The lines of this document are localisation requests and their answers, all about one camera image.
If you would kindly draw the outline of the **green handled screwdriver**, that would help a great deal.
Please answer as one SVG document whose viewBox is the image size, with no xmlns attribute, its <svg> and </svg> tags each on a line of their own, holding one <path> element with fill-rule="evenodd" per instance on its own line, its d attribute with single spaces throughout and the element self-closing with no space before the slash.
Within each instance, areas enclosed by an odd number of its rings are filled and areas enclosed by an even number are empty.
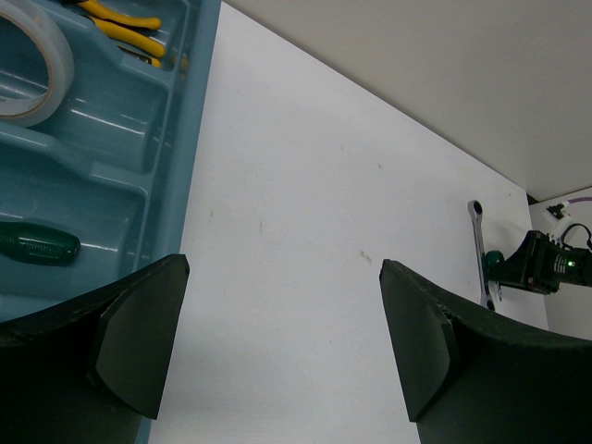
<svg viewBox="0 0 592 444">
<path fill-rule="evenodd" d="M 1 222 L 1 254 L 33 265 L 69 265 L 80 240 L 65 231 L 27 222 Z"/>
</svg>

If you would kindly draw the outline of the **small yellow needle-nose pliers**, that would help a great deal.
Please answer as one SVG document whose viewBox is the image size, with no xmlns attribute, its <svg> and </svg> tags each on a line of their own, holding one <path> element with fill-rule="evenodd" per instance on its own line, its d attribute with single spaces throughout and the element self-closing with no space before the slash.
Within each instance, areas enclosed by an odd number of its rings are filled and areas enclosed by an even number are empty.
<svg viewBox="0 0 592 444">
<path fill-rule="evenodd" d="M 166 55 L 166 47 L 160 42 L 112 21 L 92 18 L 92 22 L 107 37 L 117 41 L 118 47 L 125 53 L 155 68 L 162 67 L 161 59 Z"/>
</svg>

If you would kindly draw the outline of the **large yellow needle-nose pliers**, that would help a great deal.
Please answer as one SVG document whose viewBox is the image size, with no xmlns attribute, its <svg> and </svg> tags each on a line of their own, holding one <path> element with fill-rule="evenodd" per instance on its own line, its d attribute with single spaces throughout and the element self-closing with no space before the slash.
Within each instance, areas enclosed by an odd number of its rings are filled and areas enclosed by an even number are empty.
<svg viewBox="0 0 592 444">
<path fill-rule="evenodd" d="M 162 21 L 158 17 L 136 17 L 120 13 L 115 9 L 105 6 L 100 1 L 95 0 L 71 0 L 62 1 L 64 5 L 73 5 L 81 10 L 90 13 L 93 18 L 113 22 L 125 27 L 140 28 L 150 31 L 158 30 Z"/>
</svg>

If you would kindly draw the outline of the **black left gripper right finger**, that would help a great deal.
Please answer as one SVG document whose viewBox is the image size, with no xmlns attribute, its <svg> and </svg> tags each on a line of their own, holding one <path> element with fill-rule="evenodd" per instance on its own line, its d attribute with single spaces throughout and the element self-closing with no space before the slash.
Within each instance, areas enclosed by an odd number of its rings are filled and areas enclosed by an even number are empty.
<svg viewBox="0 0 592 444">
<path fill-rule="evenodd" d="M 587 443 L 591 343 L 515 321 L 400 262 L 379 274 L 409 420 L 424 443 Z"/>
</svg>

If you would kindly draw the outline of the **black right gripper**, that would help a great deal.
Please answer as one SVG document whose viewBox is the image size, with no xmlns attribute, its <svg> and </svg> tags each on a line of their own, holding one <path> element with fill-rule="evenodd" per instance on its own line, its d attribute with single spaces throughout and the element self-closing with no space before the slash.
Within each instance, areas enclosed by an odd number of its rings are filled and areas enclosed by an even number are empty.
<svg viewBox="0 0 592 444">
<path fill-rule="evenodd" d="M 591 287 L 591 252 L 559 246 L 542 232 L 529 230 L 508 258 L 497 250 L 487 253 L 487 278 L 540 294 L 555 293 L 560 284 Z"/>
</svg>

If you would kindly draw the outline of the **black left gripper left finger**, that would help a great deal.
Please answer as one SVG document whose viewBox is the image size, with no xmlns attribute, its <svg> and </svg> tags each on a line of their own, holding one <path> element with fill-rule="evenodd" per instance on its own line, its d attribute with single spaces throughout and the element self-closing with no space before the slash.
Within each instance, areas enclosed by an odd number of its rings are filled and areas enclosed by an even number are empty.
<svg viewBox="0 0 592 444">
<path fill-rule="evenodd" d="M 189 275 L 170 254 L 3 322 L 2 442 L 135 442 L 159 415 Z"/>
</svg>

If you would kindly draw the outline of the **white tape roll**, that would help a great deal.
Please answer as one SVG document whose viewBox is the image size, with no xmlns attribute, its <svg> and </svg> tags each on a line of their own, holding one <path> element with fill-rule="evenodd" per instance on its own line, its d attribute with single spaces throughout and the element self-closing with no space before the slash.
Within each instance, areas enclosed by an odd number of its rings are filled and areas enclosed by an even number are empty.
<svg viewBox="0 0 592 444">
<path fill-rule="evenodd" d="M 74 78 L 64 33 L 31 1 L 1 3 L 1 118 L 31 127 L 54 114 Z"/>
</svg>

